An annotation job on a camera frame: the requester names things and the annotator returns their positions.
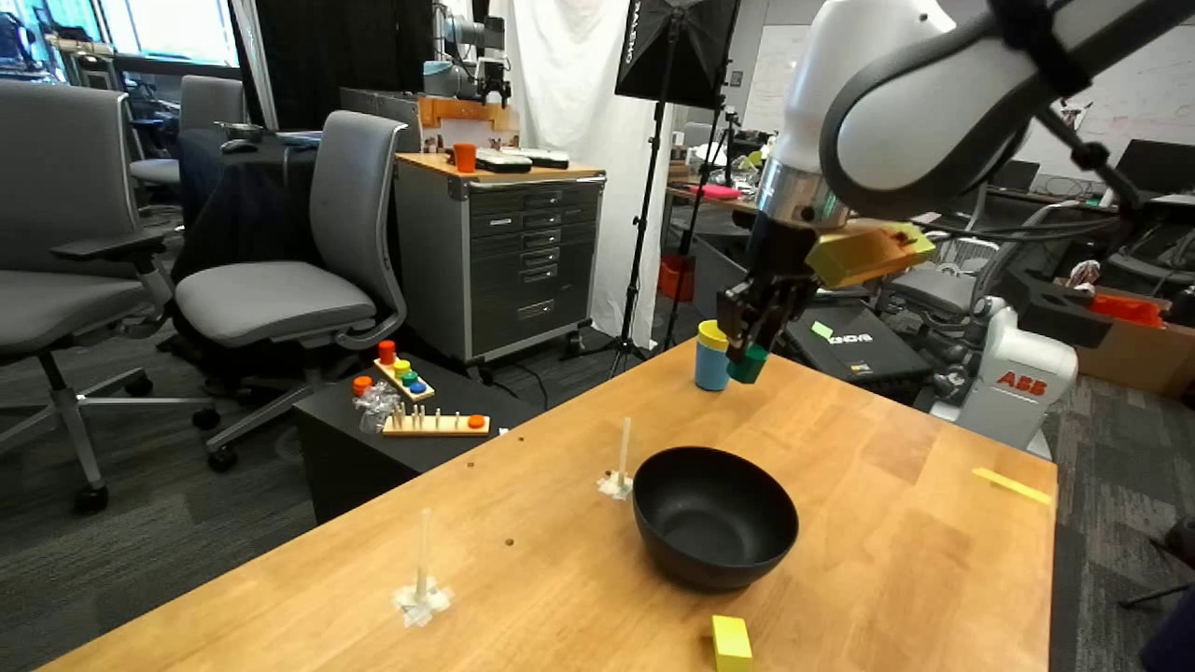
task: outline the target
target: small cup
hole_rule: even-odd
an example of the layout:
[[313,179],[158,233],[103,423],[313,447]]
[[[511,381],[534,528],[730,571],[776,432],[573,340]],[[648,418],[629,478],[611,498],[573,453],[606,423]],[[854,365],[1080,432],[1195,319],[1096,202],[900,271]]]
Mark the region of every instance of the small cup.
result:
[[695,361],[695,386],[707,392],[719,392],[730,372],[729,372],[729,335],[715,329],[715,322],[698,325],[698,361]]
[[476,144],[459,142],[459,144],[453,148],[453,163],[456,163],[456,172],[476,172]]

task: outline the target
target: gray office chair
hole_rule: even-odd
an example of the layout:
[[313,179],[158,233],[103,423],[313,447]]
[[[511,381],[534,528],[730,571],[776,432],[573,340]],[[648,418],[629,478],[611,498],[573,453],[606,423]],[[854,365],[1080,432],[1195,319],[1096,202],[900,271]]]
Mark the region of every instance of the gray office chair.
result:
[[232,439],[287,416],[316,388],[316,351],[368,351],[405,319],[387,246],[390,159],[400,122],[332,113],[311,183],[311,233],[320,265],[235,261],[189,271],[174,286],[179,319],[217,347],[295,347],[307,354],[303,386],[206,439],[210,468],[235,463]]
[[[179,136],[217,127],[217,122],[240,122],[240,121],[246,121],[246,92],[240,77],[183,74]],[[183,183],[174,158],[142,158],[142,159],[129,159],[128,172],[138,183],[151,183],[151,187]]]
[[73,392],[56,351],[112,331],[144,309],[159,233],[142,233],[128,179],[124,97],[79,87],[0,81],[0,365],[38,360],[52,398],[0,432],[0,453],[49,423],[62,423],[87,485],[79,510],[109,504],[87,432],[87,408],[206,398],[99,396],[142,370]]

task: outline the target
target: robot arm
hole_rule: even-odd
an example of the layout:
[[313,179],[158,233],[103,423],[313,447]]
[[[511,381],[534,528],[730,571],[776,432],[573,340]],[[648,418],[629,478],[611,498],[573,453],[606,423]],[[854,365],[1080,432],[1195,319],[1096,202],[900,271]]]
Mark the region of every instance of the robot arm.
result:
[[1033,117],[1130,205],[1105,153],[1058,122],[1049,100],[1188,16],[1195,0],[990,0],[953,27],[938,0],[825,0],[760,179],[748,279],[715,302],[730,378],[754,381],[776,331],[812,300],[811,250],[850,209],[912,215],[968,195]]

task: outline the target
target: red label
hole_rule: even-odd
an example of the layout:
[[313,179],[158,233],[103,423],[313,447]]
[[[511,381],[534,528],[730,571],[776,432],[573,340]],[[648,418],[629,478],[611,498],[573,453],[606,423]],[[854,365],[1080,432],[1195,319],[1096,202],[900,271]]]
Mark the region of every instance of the red label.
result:
[[997,386],[1017,388],[1024,396],[1044,396],[1044,381],[1024,378],[1024,372],[1013,372],[1013,370]]

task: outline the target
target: window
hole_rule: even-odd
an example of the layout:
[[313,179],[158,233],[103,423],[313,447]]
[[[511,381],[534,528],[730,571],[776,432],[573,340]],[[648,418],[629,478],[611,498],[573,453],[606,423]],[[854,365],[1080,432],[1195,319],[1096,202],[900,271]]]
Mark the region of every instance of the window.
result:
[[115,52],[235,66],[224,0],[99,0]]

